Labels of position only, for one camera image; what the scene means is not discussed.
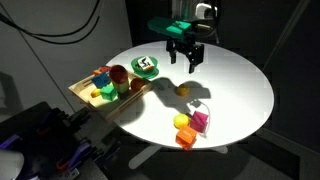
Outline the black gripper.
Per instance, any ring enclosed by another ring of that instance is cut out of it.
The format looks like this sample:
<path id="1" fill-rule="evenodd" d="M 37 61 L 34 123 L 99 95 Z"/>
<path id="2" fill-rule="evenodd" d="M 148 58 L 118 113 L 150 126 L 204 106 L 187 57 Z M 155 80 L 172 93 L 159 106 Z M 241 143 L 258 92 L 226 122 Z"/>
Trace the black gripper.
<path id="1" fill-rule="evenodd" d="M 204 58 L 204 45 L 196 44 L 193 35 L 170 35 L 166 42 L 166 51 L 171 57 L 171 64 L 176 63 L 176 52 L 188 56 L 190 74 L 192 74 L 195 68 L 203 62 Z"/>

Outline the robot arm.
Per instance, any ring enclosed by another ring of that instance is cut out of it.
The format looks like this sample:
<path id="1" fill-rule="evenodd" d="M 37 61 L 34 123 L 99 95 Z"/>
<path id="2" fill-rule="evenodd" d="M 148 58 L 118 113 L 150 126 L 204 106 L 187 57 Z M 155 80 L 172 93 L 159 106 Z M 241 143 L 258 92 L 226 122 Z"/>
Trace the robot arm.
<path id="1" fill-rule="evenodd" d="M 166 51 L 171 63 L 176 63 L 176 54 L 181 53 L 189 61 L 189 73 L 203 62 L 204 45 L 197 44 L 197 39 L 211 36 L 218 39 L 219 0 L 172 0 L 172 19 L 177 24 L 185 22 L 190 25 L 182 32 L 182 38 L 170 36 L 166 42 Z"/>

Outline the grey rounded robot base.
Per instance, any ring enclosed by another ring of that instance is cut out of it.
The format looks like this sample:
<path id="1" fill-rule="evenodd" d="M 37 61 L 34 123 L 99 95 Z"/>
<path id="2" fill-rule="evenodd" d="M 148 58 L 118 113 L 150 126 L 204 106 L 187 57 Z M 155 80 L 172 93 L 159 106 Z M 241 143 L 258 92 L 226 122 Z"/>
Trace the grey rounded robot base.
<path id="1" fill-rule="evenodd" d="M 0 149 L 0 180 L 16 180 L 23 165 L 24 156 L 22 153 Z"/>

